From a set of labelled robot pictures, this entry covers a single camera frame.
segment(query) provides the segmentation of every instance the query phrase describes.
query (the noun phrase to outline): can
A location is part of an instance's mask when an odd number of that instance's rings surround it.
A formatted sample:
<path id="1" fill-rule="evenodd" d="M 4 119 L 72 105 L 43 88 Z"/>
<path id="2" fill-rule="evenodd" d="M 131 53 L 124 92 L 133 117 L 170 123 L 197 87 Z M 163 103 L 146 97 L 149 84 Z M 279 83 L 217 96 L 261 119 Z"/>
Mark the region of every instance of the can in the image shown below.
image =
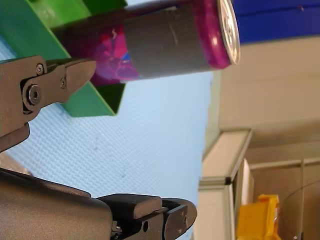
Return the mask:
<path id="1" fill-rule="evenodd" d="M 230 0 L 151 1 L 53 32 L 72 57 L 96 60 L 96 87 L 221 70 L 240 60 Z"/>

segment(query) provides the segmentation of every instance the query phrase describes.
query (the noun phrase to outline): purple can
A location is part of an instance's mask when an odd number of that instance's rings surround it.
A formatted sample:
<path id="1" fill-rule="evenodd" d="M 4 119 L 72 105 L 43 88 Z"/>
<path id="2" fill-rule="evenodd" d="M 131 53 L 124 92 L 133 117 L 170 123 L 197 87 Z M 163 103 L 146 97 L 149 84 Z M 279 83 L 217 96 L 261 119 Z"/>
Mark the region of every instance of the purple can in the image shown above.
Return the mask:
<path id="1" fill-rule="evenodd" d="M 221 70 L 237 64 L 240 40 L 230 0 L 161 0 L 54 29 L 72 57 L 94 58 L 91 82 Z"/>

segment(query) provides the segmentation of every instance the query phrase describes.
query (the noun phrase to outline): can lid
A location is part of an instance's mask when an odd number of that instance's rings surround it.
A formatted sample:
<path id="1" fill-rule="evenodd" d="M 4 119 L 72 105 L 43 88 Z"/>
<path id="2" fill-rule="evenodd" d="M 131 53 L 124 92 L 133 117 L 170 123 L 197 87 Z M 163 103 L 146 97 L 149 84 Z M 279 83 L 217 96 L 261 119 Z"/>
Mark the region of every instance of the can lid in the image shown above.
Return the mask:
<path id="1" fill-rule="evenodd" d="M 218 0 L 217 6 L 227 54 L 232 64 L 238 64 L 240 60 L 240 37 L 234 8 L 231 0 Z"/>

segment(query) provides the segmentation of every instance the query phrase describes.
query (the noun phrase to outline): yellow container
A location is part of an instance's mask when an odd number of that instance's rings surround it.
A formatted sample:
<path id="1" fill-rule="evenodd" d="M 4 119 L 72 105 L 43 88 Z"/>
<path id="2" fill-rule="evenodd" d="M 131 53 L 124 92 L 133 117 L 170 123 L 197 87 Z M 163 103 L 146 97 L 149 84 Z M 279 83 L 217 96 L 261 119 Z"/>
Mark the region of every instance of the yellow container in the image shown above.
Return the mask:
<path id="1" fill-rule="evenodd" d="M 277 195 L 261 195 L 258 202 L 241 206 L 237 240 L 281 240 L 278 236 L 278 207 Z"/>

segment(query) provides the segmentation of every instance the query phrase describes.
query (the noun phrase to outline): green plastic bin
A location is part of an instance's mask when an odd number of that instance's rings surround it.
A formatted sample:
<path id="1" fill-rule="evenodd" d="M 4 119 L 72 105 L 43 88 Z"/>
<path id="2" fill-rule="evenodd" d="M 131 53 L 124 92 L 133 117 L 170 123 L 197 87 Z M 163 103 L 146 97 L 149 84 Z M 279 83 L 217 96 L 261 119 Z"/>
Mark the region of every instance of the green plastic bin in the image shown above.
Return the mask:
<path id="1" fill-rule="evenodd" d="M 0 36 L 18 57 L 68 58 L 50 28 L 125 5 L 123 0 L 0 0 Z M 124 90 L 124 84 L 98 90 L 89 82 L 63 106 L 72 117 L 114 116 Z"/>

